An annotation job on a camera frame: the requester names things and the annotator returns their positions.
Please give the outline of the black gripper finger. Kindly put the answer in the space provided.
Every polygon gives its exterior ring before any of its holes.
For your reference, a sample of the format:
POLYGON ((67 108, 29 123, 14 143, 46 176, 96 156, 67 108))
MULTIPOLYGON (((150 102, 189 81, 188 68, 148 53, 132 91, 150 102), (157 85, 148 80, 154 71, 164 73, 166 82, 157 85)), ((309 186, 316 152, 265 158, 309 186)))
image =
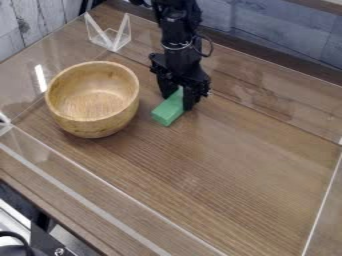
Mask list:
POLYGON ((184 86, 182 87, 182 109, 189 111, 194 104, 200 101, 201 86, 184 86))
POLYGON ((177 84, 161 74, 156 76, 156 80, 157 80, 161 97, 166 99, 177 90, 177 84))

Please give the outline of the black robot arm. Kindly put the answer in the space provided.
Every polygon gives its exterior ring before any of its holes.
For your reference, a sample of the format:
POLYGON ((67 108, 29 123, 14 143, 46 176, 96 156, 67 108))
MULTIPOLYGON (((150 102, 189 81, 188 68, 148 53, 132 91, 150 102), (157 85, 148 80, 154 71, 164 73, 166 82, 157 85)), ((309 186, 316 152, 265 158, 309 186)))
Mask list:
POLYGON ((161 31, 161 53, 150 53, 150 72, 156 75, 161 97, 168 99, 182 88, 182 109, 189 111, 208 96, 210 78, 200 62, 213 52, 212 40, 197 32, 201 9, 196 0, 128 0, 149 7, 161 31))

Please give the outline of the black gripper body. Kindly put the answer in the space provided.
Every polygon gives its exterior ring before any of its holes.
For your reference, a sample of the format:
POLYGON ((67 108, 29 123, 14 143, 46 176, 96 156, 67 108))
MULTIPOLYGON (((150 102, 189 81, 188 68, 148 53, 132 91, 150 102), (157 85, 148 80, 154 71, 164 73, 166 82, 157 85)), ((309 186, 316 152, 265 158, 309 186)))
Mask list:
POLYGON ((201 58, 206 55, 201 47, 189 46, 180 50, 165 49, 162 53, 150 53, 150 72, 170 79, 177 87, 201 86, 201 97, 208 96, 210 78, 201 68, 201 58))

